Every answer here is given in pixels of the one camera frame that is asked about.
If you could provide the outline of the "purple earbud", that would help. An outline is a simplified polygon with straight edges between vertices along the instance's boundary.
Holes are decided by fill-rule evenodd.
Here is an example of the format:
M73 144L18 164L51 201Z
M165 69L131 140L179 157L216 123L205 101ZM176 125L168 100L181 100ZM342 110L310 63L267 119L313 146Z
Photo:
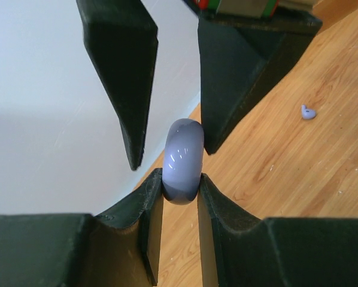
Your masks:
M312 120L317 115L314 109L308 108L306 105L301 106L301 116L304 120Z

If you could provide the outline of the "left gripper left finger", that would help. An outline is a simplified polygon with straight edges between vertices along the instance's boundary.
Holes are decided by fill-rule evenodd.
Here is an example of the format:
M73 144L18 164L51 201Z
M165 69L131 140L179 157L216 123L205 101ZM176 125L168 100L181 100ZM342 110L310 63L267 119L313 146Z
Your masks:
M156 286L162 171L98 215L0 215L0 286Z

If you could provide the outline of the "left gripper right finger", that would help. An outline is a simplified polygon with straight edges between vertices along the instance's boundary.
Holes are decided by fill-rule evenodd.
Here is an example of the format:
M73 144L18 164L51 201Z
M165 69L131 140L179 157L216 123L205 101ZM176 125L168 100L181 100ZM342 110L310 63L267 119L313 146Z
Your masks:
M204 286L358 286L358 218L259 219L201 176Z

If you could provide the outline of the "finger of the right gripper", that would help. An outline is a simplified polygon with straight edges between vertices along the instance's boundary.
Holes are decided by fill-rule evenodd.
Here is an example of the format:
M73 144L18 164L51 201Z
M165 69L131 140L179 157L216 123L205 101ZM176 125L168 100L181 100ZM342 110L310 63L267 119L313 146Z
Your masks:
M270 19L203 14L198 23L204 147L214 154L293 69L322 27L305 11Z
M157 25L141 1L77 1L86 51L118 116L131 170L142 162Z

